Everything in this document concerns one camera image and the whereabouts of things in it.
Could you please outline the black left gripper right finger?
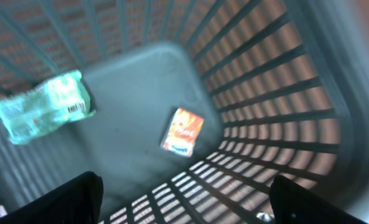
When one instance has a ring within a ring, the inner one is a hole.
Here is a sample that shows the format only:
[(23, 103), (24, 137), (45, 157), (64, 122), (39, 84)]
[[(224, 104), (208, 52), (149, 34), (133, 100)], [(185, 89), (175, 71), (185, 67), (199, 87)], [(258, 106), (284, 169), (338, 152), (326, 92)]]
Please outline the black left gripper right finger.
[(282, 175), (274, 178), (269, 201), (276, 224), (365, 224)]

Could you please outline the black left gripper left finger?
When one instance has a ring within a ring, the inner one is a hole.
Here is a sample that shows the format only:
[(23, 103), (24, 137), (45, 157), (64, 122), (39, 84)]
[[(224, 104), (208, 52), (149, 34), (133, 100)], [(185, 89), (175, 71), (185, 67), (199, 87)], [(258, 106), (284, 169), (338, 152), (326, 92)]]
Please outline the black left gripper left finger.
[(0, 224), (97, 224), (103, 193), (103, 179), (87, 171), (0, 218)]

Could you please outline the orange snack packet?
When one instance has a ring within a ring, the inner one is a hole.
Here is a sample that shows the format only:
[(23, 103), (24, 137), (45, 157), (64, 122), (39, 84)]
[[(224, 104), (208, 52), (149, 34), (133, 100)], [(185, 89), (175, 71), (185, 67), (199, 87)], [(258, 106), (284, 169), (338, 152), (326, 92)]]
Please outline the orange snack packet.
[(169, 121), (160, 147), (180, 156), (191, 157), (203, 123), (203, 117), (189, 110), (177, 108)]

